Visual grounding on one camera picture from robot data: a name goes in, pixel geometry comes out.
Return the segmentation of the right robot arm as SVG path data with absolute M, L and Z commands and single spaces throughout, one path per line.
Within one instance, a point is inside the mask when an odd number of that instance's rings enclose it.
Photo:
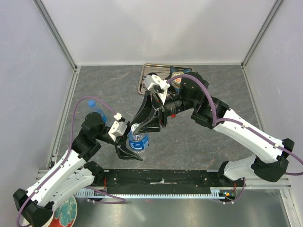
M 232 138 L 253 153 L 242 160 L 223 162 L 217 174 L 220 185 L 228 186 L 245 177 L 277 182 L 286 174 L 294 142 L 289 138 L 276 139 L 241 118 L 226 103 L 209 94 L 208 82 L 198 73 L 166 79 L 150 73 L 144 83 L 143 103 L 131 121 L 131 125 L 138 125 L 134 135 L 158 133 L 161 127 L 166 127 L 169 116 L 192 109 L 191 119 L 195 123 Z

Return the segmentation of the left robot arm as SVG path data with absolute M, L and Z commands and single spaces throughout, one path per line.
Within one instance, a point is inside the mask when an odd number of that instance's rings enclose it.
M 126 147 L 129 123 L 119 113 L 114 119 L 113 125 L 107 127 L 99 113 L 89 113 L 63 157 L 32 186 L 14 192 L 18 217 L 23 217 L 29 227 L 45 226 L 57 207 L 74 193 L 103 183 L 103 168 L 90 160 L 101 148 L 99 140 L 114 145 L 120 159 L 143 160 Z

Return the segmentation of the labelled clear water bottle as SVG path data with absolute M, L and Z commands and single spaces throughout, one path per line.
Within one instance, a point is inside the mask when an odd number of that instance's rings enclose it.
M 129 132 L 128 145 L 130 147 L 130 150 L 136 153 L 144 152 L 149 145 L 148 134 L 140 134 L 134 136 L 132 132 Z

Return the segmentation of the blue tinted plastic bottle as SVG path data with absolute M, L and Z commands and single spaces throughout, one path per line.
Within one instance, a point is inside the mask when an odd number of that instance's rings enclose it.
M 106 117 L 104 111 L 103 111 L 97 104 L 96 104 L 96 106 L 93 107 L 93 108 L 90 108 L 90 107 L 89 107 L 89 110 L 90 110 L 91 112 L 99 113 L 99 114 L 102 116 L 102 120 L 103 120 L 104 122 L 107 122 L 107 117 Z

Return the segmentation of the white bottle cap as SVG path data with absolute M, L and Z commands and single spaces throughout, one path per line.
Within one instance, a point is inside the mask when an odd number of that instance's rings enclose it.
M 134 123 L 132 126 L 131 126 L 131 132 L 133 133 L 140 125 L 138 123 Z

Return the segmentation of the blue bottle cap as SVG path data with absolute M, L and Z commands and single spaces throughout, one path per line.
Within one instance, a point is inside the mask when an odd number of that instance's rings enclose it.
M 89 100 L 89 101 L 88 101 L 88 106 L 89 106 L 90 108 L 95 107 L 95 106 L 96 106 L 95 101 L 94 101 L 94 100 Z

